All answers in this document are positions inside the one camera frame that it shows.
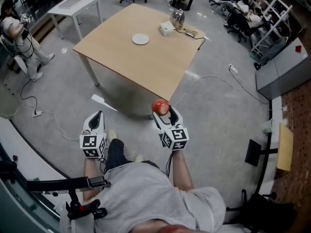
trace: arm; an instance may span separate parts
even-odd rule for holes
[[[179,190],[188,192],[193,189],[192,179],[182,150],[173,154],[173,183]]]
[[[11,24],[8,29],[9,37],[15,40],[23,30],[24,30],[23,24],[20,24],[19,27],[16,29],[14,29],[13,25]]]
[[[96,171],[96,162],[94,159],[85,158],[83,175],[88,178],[94,178],[98,176]],[[83,202],[89,201],[91,198],[99,194],[99,192],[99,187],[95,188],[94,190],[82,192]]]

